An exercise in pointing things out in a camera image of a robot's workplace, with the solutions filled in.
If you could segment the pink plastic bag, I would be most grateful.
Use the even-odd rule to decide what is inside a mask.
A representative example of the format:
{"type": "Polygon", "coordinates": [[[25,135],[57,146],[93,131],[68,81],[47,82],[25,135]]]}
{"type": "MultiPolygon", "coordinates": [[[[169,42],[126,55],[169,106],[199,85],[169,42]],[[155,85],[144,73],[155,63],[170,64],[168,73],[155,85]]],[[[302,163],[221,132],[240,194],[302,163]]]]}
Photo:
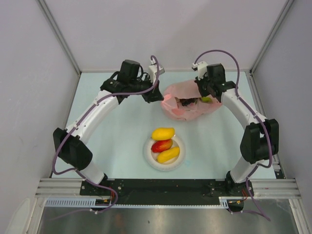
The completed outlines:
{"type": "Polygon", "coordinates": [[[193,80],[183,81],[169,85],[164,93],[164,100],[160,102],[163,113],[174,120],[190,121],[204,114],[211,114],[222,106],[214,97],[211,103],[201,101],[201,96],[193,80]],[[197,98],[197,104],[182,106],[180,99],[197,98]]]}

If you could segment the yellow fake mango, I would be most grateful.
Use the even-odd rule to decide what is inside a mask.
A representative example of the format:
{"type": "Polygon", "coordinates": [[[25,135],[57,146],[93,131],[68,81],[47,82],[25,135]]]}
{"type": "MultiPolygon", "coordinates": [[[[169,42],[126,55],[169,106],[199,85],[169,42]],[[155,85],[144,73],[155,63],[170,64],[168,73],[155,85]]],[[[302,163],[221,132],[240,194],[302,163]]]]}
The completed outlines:
{"type": "Polygon", "coordinates": [[[180,153],[180,148],[179,147],[173,147],[169,150],[163,151],[161,152],[158,156],[157,156],[157,161],[159,163],[164,163],[167,162],[175,157],[177,157],[180,153]]]}
{"type": "Polygon", "coordinates": [[[161,141],[171,139],[174,135],[174,128],[157,128],[152,132],[151,138],[156,141],[161,141]]]}

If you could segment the red fake mango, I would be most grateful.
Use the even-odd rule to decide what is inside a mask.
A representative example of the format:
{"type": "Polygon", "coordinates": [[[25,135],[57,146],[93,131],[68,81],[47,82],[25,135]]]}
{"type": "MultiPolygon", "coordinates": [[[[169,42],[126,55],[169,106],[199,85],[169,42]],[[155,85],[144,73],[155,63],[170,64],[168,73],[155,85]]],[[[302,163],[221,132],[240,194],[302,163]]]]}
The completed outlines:
{"type": "Polygon", "coordinates": [[[153,153],[161,153],[163,151],[169,150],[172,147],[172,145],[173,145],[172,139],[156,141],[152,145],[151,151],[153,153]]]}

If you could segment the white paper plate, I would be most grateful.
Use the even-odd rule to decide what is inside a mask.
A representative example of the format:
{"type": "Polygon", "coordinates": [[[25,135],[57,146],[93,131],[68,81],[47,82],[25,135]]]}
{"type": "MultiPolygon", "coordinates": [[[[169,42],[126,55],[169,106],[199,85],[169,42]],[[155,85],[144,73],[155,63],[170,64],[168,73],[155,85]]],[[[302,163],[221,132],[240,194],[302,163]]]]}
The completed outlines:
{"type": "Polygon", "coordinates": [[[184,142],[177,135],[171,140],[171,147],[163,151],[155,151],[154,145],[158,146],[159,141],[147,139],[143,148],[143,155],[147,163],[159,171],[172,171],[182,165],[186,158],[186,148],[184,142]]]}

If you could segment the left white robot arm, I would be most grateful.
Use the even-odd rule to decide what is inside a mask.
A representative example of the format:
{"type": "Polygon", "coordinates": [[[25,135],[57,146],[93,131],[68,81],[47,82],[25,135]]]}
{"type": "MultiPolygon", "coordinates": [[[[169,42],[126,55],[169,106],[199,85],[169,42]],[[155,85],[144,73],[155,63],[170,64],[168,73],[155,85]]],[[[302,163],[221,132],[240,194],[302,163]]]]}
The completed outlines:
{"type": "Polygon", "coordinates": [[[161,74],[162,67],[154,55],[151,56],[151,65],[147,72],[140,63],[124,60],[120,70],[103,82],[87,110],[65,129],[54,130],[54,158],[61,158],[70,164],[69,170],[88,180],[91,190],[97,195],[107,191],[107,176],[93,162],[93,154],[86,146],[88,140],[104,118],[129,96],[142,96],[146,103],[162,101],[164,97],[159,90],[161,74]]]}

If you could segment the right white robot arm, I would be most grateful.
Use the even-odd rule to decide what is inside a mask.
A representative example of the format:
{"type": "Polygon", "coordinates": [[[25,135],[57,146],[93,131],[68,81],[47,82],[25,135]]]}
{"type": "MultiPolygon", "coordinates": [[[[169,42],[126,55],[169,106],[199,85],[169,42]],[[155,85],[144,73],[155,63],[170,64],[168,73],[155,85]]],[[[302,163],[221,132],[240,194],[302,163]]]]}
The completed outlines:
{"type": "Polygon", "coordinates": [[[278,153],[279,125],[275,119],[267,119],[256,112],[239,94],[237,85],[226,81],[222,64],[208,65],[195,63],[192,69],[197,72],[195,83],[202,97],[211,95],[227,107],[244,129],[240,143],[241,158],[233,169],[227,172],[225,191],[237,195],[248,192],[251,186],[249,177],[264,161],[272,161],[278,153]]]}

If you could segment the black fake grapes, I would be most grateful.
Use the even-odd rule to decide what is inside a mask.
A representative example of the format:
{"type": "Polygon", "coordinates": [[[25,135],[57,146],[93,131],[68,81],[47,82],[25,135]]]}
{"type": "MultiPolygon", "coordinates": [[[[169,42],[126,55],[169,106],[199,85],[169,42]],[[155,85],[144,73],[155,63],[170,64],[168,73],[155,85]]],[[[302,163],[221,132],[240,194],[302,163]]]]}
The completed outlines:
{"type": "Polygon", "coordinates": [[[180,99],[179,102],[181,103],[182,106],[188,106],[191,104],[197,104],[197,98],[188,98],[188,99],[180,99]]]}

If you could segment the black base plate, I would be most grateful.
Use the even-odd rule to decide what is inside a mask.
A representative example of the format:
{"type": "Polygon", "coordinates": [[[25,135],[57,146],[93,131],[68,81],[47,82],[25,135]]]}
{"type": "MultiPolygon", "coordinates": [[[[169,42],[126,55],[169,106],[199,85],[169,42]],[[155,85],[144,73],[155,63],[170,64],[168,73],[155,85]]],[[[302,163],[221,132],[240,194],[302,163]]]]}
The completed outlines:
{"type": "Polygon", "coordinates": [[[216,205],[220,197],[254,194],[250,181],[224,179],[107,179],[102,185],[117,192],[117,205],[216,205]]]}

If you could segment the aluminium frame rail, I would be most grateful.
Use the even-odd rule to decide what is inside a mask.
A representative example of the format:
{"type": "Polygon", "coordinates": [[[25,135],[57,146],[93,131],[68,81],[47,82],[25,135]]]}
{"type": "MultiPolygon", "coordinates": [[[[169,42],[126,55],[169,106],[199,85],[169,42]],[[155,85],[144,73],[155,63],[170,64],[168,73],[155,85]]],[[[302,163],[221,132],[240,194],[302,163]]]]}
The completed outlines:
{"type": "Polygon", "coordinates": [[[45,0],[36,0],[36,3],[38,4],[41,12],[43,13],[48,25],[50,26],[56,40],[58,41],[61,49],[63,50],[65,56],[67,57],[67,59],[69,60],[71,66],[73,67],[75,73],[80,77],[81,76],[81,70],[78,66],[78,63],[76,61],[76,59],[74,58],[74,55],[63,35],[63,33],[61,32],[57,21],[55,20],[48,4],[46,3],[45,0]]]}

